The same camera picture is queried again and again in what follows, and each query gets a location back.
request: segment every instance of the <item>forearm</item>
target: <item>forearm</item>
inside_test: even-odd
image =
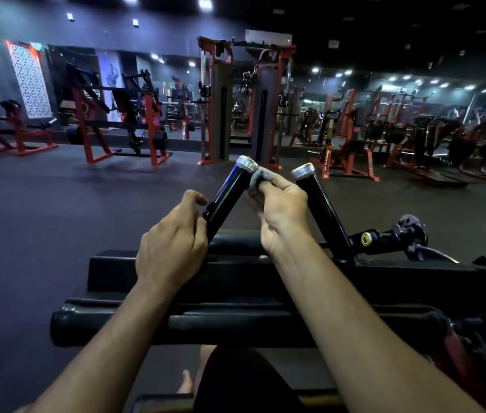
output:
[[[274,263],[350,411],[483,409],[380,319],[309,235]]]
[[[30,413],[121,412],[173,293],[138,283]]]

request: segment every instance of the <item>white air conditioning unit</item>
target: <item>white air conditioning unit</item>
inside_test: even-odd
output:
[[[247,43],[265,43],[277,46],[289,46],[292,44],[292,34],[263,32],[260,30],[247,30],[245,32]]]

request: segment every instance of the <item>black rubber floor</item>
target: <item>black rubber floor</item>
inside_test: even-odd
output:
[[[65,298],[84,289],[88,258],[137,249],[186,189],[212,198],[233,165],[197,166],[198,159],[175,152],[154,170],[148,159],[129,157],[88,167],[81,147],[70,145],[22,159],[0,156],[0,412],[33,401],[77,353],[51,345],[48,322]],[[288,170],[302,163],[284,161]],[[378,168],[377,175],[380,183],[324,182],[349,233],[385,229],[412,213],[428,225],[433,247],[463,262],[486,254],[486,184],[438,190],[398,170]],[[241,200],[226,227],[259,224]],[[332,385],[316,351],[265,353],[294,387]],[[154,347],[133,395],[173,392],[182,370],[194,374],[197,363],[196,346]]]

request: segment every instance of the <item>black ceiling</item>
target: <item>black ceiling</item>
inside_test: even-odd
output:
[[[126,8],[122,0],[69,1]],[[300,64],[405,71],[427,69],[429,62],[436,64],[442,55],[458,55],[461,50],[486,53],[486,0],[212,2],[215,17],[245,21],[253,30],[293,34]],[[139,0],[139,6],[200,14],[198,0]],[[285,13],[276,15],[274,9]],[[333,39],[340,41],[339,49],[327,48]]]

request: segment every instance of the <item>person's left hand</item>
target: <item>person's left hand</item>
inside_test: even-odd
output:
[[[182,202],[142,236],[136,257],[139,283],[174,295],[197,273],[208,239],[206,221],[195,204],[206,203],[202,194],[187,190]]]

